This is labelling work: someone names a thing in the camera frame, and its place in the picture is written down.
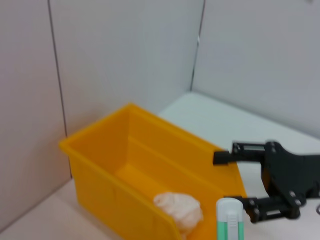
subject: green bottle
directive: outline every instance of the green bottle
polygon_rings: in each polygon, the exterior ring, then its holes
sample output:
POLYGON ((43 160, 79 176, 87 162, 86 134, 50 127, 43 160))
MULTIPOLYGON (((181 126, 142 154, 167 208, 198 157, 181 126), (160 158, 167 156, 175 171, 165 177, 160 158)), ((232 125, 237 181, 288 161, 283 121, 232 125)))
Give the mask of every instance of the green bottle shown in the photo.
POLYGON ((244 206, 235 198, 221 198, 216 202, 217 240, 244 240, 244 206))

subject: white wall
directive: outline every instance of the white wall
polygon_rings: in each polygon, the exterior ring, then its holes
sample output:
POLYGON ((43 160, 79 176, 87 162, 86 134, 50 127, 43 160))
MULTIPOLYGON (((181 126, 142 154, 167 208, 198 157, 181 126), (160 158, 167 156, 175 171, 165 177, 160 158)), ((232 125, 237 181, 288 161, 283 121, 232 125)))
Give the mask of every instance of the white wall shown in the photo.
POLYGON ((311 2, 207 0, 193 89, 320 137, 320 1, 311 2))
POLYGON ((68 132, 191 86, 203 1, 51 0, 68 132))
POLYGON ((46 0, 0 1, 0 231, 70 179, 46 0))

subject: yellow plastic bin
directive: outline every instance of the yellow plastic bin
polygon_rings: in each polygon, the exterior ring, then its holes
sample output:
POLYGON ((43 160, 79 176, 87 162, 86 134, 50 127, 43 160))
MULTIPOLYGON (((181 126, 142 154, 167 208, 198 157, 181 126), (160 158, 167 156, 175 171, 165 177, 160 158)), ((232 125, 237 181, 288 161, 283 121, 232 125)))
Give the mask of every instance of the yellow plastic bin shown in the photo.
POLYGON ((236 164, 213 166, 214 146, 129 104, 60 143, 79 203, 126 240, 181 240, 153 204, 164 192, 190 194, 204 221, 188 240, 216 239, 216 202, 245 196, 236 164))

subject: crumpled white paper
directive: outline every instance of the crumpled white paper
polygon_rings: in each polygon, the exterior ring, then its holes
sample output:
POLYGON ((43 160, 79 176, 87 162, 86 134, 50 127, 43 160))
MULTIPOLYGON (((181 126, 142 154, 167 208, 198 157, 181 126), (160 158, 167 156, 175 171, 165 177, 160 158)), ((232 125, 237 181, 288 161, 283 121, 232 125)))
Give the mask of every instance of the crumpled white paper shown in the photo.
POLYGON ((174 219, 182 239, 187 239, 204 218, 200 202, 187 194, 165 192, 155 196, 153 202, 174 219))

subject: white table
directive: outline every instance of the white table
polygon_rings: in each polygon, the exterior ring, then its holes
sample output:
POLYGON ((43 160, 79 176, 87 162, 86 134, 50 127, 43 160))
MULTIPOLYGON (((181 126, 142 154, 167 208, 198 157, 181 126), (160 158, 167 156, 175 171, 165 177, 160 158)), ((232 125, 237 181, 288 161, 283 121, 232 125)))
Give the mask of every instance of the white table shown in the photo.
MULTIPOLYGON (((320 140, 264 118, 188 93, 167 107, 163 118, 223 148, 232 141, 279 141, 294 153, 319 153, 320 140)), ((258 164, 239 164, 249 196, 266 196, 258 164)), ((301 208, 299 220, 274 220, 251 224, 245 219, 246 240, 318 240, 320 199, 309 200, 301 208)), ((0 234, 0 240, 120 240, 108 227, 82 209, 73 181, 52 194, 0 234)))

